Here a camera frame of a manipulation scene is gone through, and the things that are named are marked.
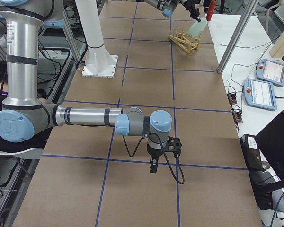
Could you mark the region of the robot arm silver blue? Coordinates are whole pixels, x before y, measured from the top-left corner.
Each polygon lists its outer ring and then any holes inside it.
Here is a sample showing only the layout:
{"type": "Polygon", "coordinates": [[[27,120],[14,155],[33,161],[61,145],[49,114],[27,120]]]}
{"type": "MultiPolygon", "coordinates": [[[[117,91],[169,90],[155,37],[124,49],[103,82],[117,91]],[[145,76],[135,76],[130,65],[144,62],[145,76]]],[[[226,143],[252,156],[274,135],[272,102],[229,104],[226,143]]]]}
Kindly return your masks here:
{"type": "Polygon", "coordinates": [[[0,12],[7,27],[8,96],[0,111],[0,136],[23,142],[54,126],[88,125],[114,127],[122,136],[147,138],[151,172],[159,157],[169,151],[172,119],[164,110],[146,116],[136,107],[75,108],[43,104],[37,98],[38,30],[45,22],[63,27],[61,0],[2,0],[0,12]]]}
{"type": "Polygon", "coordinates": [[[190,12],[190,17],[201,22],[199,8],[195,7],[196,0],[145,0],[144,2],[150,4],[156,9],[162,11],[163,16],[170,18],[176,9],[177,5],[181,3],[187,11],[190,12]]]}

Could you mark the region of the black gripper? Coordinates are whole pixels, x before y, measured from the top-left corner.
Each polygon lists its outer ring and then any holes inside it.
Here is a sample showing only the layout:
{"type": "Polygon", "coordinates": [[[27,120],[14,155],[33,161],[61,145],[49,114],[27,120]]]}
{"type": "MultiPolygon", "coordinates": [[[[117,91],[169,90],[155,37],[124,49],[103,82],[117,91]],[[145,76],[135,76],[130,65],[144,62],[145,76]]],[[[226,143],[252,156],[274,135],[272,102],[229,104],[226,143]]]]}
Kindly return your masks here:
{"type": "Polygon", "coordinates": [[[156,173],[158,168],[159,157],[163,154],[162,147],[159,143],[148,140],[147,152],[150,154],[150,172],[156,173]]]}
{"type": "Polygon", "coordinates": [[[199,23],[201,22],[199,8],[195,7],[197,0],[182,0],[181,4],[190,12],[192,19],[195,19],[199,23]]]}

